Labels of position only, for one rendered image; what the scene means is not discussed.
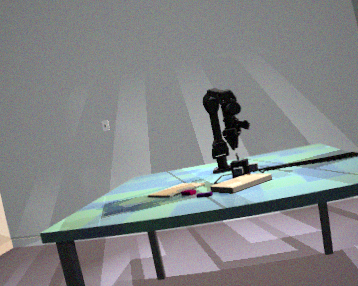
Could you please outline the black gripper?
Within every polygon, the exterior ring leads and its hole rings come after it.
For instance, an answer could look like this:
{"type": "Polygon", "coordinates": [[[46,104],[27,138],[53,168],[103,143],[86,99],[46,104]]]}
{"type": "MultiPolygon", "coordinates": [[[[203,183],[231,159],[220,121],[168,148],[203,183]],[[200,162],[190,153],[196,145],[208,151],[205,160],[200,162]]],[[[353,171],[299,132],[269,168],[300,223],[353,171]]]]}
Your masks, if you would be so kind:
{"type": "Polygon", "coordinates": [[[240,129],[235,128],[235,119],[236,115],[223,117],[223,122],[225,123],[225,130],[223,130],[222,134],[225,136],[224,138],[231,146],[233,150],[239,147],[239,135],[242,133],[241,127],[240,129]],[[239,133],[240,132],[240,133],[239,133]]]}

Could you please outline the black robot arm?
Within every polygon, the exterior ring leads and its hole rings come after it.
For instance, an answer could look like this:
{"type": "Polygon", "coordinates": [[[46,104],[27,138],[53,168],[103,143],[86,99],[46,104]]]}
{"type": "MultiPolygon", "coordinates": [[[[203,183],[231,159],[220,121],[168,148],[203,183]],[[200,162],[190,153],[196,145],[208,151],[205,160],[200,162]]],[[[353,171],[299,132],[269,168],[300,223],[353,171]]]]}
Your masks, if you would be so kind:
{"type": "MultiPolygon", "coordinates": [[[[212,144],[212,157],[217,160],[218,169],[229,168],[227,157],[229,156],[229,147],[227,143],[222,138],[218,110],[219,104],[222,108],[223,117],[237,115],[240,112],[240,105],[236,102],[236,97],[231,91],[231,89],[220,90],[217,88],[208,89],[207,93],[203,97],[203,106],[205,110],[209,113],[214,141],[212,144]],[[226,154],[226,155],[223,155],[226,154]],[[219,156],[222,155],[222,156],[219,156]],[[216,157],[218,156],[218,157],[216,157]]],[[[247,120],[239,121],[239,118],[235,119],[235,128],[237,129],[244,128],[249,129],[247,120]],[[239,127],[239,128],[238,128],[239,127]]]]}

